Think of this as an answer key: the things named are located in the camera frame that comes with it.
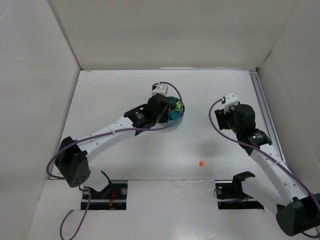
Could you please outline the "teal square lego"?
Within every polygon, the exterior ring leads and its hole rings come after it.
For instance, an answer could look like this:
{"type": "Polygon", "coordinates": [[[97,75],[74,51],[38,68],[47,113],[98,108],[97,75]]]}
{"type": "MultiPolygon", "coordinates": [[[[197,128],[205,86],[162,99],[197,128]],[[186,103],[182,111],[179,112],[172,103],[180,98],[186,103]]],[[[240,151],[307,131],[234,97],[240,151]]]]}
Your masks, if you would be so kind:
{"type": "Polygon", "coordinates": [[[174,121],[179,117],[179,113],[175,112],[170,115],[171,119],[174,121]]]}

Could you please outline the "teal divided round container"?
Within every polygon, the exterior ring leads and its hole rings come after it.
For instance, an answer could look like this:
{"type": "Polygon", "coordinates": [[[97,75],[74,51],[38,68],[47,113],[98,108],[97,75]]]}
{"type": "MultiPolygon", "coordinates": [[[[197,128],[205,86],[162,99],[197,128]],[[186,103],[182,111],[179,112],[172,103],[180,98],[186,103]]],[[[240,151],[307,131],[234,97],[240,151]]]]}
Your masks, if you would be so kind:
{"type": "Polygon", "coordinates": [[[173,125],[178,125],[183,120],[184,112],[185,112],[185,106],[182,105],[182,102],[179,98],[168,96],[167,97],[170,103],[170,111],[168,114],[168,122],[164,123],[163,125],[169,126],[172,123],[173,125]]]}

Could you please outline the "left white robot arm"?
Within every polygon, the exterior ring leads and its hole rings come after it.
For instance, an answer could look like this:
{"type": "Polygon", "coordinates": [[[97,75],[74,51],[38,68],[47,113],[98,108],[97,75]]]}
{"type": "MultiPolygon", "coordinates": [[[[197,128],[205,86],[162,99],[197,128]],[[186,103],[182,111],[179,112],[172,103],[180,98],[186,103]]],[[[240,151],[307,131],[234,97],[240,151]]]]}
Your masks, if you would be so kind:
{"type": "Polygon", "coordinates": [[[103,193],[111,181],[102,171],[94,173],[90,162],[113,145],[151,131],[158,123],[167,123],[170,109],[169,99],[157,93],[147,103],[125,112],[118,120],[83,139],[64,138],[54,165],[69,187],[83,185],[103,193]]]}

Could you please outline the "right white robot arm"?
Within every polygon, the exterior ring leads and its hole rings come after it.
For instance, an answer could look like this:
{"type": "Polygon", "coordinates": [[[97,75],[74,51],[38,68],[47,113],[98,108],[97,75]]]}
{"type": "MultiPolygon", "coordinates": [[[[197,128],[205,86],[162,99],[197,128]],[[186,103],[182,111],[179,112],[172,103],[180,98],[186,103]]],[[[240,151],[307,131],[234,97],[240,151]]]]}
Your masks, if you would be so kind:
{"type": "Polygon", "coordinates": [[[208,116],[216,116],[213,128],[220,134],[231,130],[236,138],[227,137],[256,162],[270,180],[271,190],[258,177],[244,171],[233,176],[229,188],[222,192],[222,198],[251,197],[275,215],[280,229],[289,237],[302,234],[311,239],[319,235],[306,232],[320,225],[320,195],[312,193],[278,157],[271,139],[256,127],[255,111],[250,105],[238,100],[227,102],[220,99],[222,109],[209,110],[208,116]]]}

